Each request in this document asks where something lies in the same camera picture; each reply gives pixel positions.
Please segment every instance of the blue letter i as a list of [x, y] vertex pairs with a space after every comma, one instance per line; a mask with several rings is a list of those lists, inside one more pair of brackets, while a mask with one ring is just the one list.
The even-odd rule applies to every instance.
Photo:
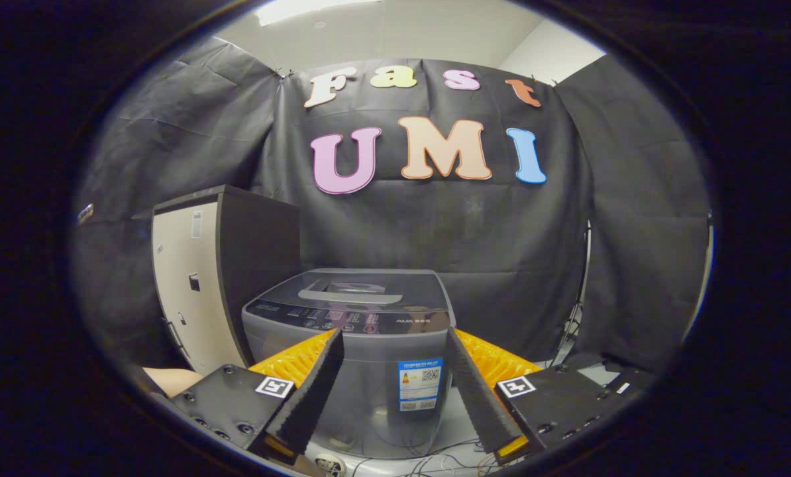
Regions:
[[529, 182], [529, 184], [543, 184], [546, 181], [546, 174], [543, 174], [540, 170], [540, 162], [537, 161], [537, 150], [534, 147], [536, 136], [534, 133], [511, 127], [508, 128], [507, 135], [513, 138], [513, 145], [516, 146], [516, 155], [519, 156], [517, 178], [522, 182]]

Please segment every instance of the black cloth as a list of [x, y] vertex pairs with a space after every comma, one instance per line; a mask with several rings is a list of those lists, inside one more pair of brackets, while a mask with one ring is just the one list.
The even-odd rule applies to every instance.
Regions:
[[[375, 70], [413, 68], [413, 87], [377, 88]], [[306, 109], [313, 76], [353, 66], [336, 99]], [[475, 91], [444, 85], [446, 70], [469, 70]], [[534, 88], [540, 108], [517, 98], [506, 79]], [[407, 165], [402, 117], [428, 117], [443, 136], [457, 120], [483, 124], [481, 142], [492, 178], [466, 180], [438, 171], [426, 180], [401, 176]], [[380, 127], [374, 178], [355, 193], [323, 193], [313, 180], [310, 142], [343, 136], [337, 172], [356, 171], [350, 134]], [[516, 127], [536, 136], [544, 184], [516, 178]], [[457, 327], [529, 360], [551, 359], [578, 292], [590, 170], [571, 118], [555, 91], [531, 78], [472, 64], [369, 60], [287, 76], [278, 88], [274, 129], [266, 140], [254, 191], [301, 208], [302, 266], [430, 268], [449, 293]]]
[[72, 202], [93, 215], [71, 235], [81, 316], [114, 359], [187, 368], [162, 322], [151, 208], [222, 184], [248, 188], [272, 126], [278, 76], [211, 38], [153, 70], [107, 118]]
[[700, 151], [613, 57], [556, 87], [593, 173], [592, 255], [576, 348], [655, 370], [702, 286], [710, 210]]

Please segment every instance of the ceiling light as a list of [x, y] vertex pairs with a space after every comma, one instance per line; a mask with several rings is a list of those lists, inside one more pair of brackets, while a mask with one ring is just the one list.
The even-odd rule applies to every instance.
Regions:
[[381, 0], [275, 0], [256, 10], [260, 26], [265, 27], [302, 13], [317, 12], [330, 7], [350, 5], [351, 3], [371, 3]]

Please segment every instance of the washing machine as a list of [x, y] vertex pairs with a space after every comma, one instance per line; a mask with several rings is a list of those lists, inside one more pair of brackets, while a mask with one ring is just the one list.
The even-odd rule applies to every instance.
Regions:
[[429, 452], [451, 384], [447, 329], [456, 324], [434, 271], [314, 269], [247, 303], [242, 321], [256, 360], [342, 329], [345, 356], [314, 442], [368, 458]]

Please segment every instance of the washing machine control panel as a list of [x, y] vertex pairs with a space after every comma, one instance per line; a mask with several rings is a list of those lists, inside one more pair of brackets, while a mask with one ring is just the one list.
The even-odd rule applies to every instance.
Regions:
[[257, 299], [245, 311], [292, 326], [322, 330], [339, 328], [344, 333], [360, 335], [412, 335], [442, 331], [449, 327], [448, 311], [341, 311], [284, 305], [265, 299]]

